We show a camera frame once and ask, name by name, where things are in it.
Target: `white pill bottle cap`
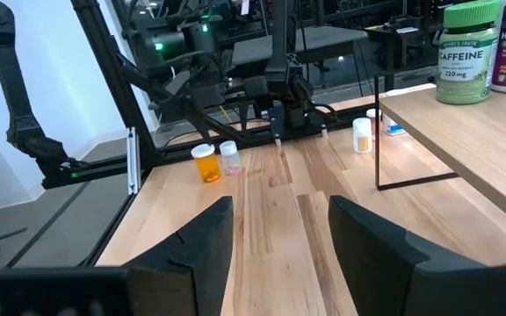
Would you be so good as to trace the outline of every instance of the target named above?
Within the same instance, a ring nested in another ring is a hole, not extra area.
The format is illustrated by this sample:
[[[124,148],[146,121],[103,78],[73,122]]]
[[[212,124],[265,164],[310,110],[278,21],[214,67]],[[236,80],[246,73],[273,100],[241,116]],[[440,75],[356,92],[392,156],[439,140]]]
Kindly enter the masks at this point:
[[[220,144],[220,153],[222,156],[230,156],[237,153],[237,145],[235,141],[228,140]]]
[[[382,116],[382,110],[378,110],[378,116],[379,117]],[[376,109],[367,110],[366,111],[366,117],[370,118],[370,119],[375,119],[376,118]]]
[[[372,124],[369,118],[356,118],[352,121],[352,132],[357,136],[372,134]]]
[[[214,145],[202,144],[191,150],[192,158],[204,158],[214,153]]]

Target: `wood grain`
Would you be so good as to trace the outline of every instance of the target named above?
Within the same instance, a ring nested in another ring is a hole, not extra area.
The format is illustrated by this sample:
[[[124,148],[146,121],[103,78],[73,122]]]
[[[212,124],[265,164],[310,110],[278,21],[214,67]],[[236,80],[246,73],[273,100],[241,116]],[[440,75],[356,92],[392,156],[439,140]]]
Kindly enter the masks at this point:
[[[386,182],[450,170],[408,134],[384,136],[382,145]],[[231,195],[234,251],[222,315],[356,315],[327,222],[333,194],[474,260],[506,263],[504,212],[462,179],[376,191],[373,156],[354,154],[352,130],[284,143],[282,154],[269,145],[240,155],[244,172],[209,184],[192,162],[156,168],[98,264],[126,262]]]
[[[478,104],[435,100],[435,90],[381,99],[381,108],[506,212],[506,94]]]

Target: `green label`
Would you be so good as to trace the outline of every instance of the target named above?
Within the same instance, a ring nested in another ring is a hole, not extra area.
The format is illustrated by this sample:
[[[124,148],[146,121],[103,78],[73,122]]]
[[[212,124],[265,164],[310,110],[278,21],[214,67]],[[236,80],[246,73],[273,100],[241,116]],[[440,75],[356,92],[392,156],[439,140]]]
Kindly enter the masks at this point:
[[[438,50],[437,98],[449,104],[471,104],[489,93],[497,38],[453,40]]]

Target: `dark floor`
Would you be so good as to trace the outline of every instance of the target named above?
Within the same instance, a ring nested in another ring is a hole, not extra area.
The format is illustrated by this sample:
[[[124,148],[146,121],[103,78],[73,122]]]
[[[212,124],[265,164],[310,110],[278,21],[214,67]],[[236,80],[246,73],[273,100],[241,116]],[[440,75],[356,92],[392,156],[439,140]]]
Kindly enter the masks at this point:
[[[368,43],[362,47],[369,75],[380,71],[373,58],[376,47]],[[326,66],[330,68],[326,73],[328,87],[318,90],[314,100],[330,104],[360,97],[360,90],[370,95],[371,89],[359,57],[360,54],[357,54],[360,88],[355,62],[352,56],[345,56],[342,61],[326,61]],[[432,71],[433,68],[426,68],[398,75],[395,88],[426,83]],[[310,75],[314,85],[321,84],[316,68],[310,68]],[[231,119],[237,117],[232,113]],[[172,136],[191,129],[188,123],[162,126],[161,132],[155,136],[156,144],[161,146]],[[124,154],[125,146],[124,140],[100,144],[84,160],[94,161]],[[0,241],[0,267],[76,266],[95,247],[126,198],[127,178],[119,175],[48,190],[31,203],[0,209],[0,234],[28,228],[24,233]]]

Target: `orange pill bottle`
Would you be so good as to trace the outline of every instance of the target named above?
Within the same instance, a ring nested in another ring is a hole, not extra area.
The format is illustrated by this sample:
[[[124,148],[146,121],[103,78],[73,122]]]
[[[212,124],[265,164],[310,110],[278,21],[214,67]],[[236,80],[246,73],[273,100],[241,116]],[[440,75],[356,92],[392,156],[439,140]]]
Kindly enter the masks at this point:
[[[211,183],[220,179],[220,168],[214,153],[214,145],[198,145],[191,150],[191,155],[197,164],[202,181]]]

